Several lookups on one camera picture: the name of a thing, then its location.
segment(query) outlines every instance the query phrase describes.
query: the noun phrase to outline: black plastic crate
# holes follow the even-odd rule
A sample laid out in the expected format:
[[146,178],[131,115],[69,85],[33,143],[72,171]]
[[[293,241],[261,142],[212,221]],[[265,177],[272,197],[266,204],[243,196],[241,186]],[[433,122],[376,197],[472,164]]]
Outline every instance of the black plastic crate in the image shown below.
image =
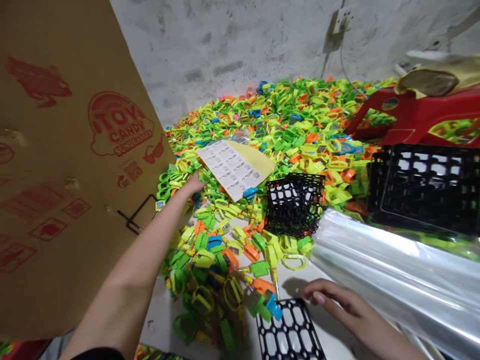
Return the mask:
[[303,238],[318,229],[324,176],[290,173],[266,183],[265,229]]
[[260,315],[256,317],[262,359],[325,360],[305,301],[291,298],[277,304],[283,311],[281,321],[272,317],[266,322]]
[[383,225],[480,235],[480,150],[396,144],[374,154],[367,209]]

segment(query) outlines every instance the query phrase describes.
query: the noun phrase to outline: sleeve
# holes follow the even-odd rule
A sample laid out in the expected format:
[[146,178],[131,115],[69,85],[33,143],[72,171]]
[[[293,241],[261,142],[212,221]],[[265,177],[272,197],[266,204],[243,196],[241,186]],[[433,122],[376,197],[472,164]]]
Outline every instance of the sleeve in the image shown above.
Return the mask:
[[71,360],[125,360],[122,353],[111,347],[95,347],[78,354]]

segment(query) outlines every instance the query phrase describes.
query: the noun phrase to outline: electrical outlet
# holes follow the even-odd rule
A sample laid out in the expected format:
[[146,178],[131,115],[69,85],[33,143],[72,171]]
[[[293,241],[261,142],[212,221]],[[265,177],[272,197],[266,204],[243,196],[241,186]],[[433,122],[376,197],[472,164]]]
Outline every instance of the electrical outlet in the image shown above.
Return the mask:
[[350,24],[354,18],[355,6],[344,6],[333,14],[332,34],[341,34],[351,29]]

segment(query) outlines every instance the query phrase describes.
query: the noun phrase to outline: qr code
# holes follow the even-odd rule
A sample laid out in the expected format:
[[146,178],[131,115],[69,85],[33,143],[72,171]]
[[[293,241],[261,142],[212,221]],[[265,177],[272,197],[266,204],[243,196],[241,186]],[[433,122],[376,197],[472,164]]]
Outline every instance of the qr code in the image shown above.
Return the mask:
[[128,175],[132,182],[135,182],[135,180],[137,180],[139,176],[144,173],[135,160],[124,167],[123,171]]

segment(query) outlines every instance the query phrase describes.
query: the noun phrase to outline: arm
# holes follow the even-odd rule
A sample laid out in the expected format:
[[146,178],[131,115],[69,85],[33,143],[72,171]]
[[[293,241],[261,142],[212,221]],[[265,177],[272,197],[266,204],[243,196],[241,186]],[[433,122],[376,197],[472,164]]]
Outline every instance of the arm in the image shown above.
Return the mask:
[[303,297],[313,305],[322,306],[379,358],[427,360],[356,292],[332,281],[317,279],[305,286]]
[[97,347],[114,348],[125,359],[134,358],[178,219],[187,200],[204,186],[198,173],[192,175],[136,238],[102,284],[60,360]]

